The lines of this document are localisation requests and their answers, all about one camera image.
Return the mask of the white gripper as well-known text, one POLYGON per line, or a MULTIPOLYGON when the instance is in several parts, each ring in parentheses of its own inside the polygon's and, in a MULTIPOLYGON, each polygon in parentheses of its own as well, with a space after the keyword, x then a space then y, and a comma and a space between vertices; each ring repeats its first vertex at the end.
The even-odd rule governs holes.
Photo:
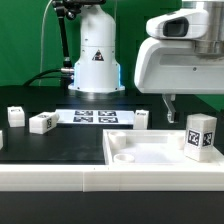
POLYGON ((169 123, 177 121, 175 94, 224 94, 224 56, 199 55, 192 41, 147 38, 134 75, 142 93, 163 94, 169 123))

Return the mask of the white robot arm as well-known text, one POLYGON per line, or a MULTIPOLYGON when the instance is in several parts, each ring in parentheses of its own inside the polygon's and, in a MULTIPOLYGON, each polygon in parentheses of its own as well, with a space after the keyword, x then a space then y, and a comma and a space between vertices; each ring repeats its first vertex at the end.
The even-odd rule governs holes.
MULTIPOLYGON (((177 94, 224 94, 224 0, 182 0, 182 8, 146 23, 134 84, 160 94, 168 121, 177 94)), ((115 23, 100 6, 83 7, 81 52, 69 89, 89 99, 122 91, 115 60, 115 23)))

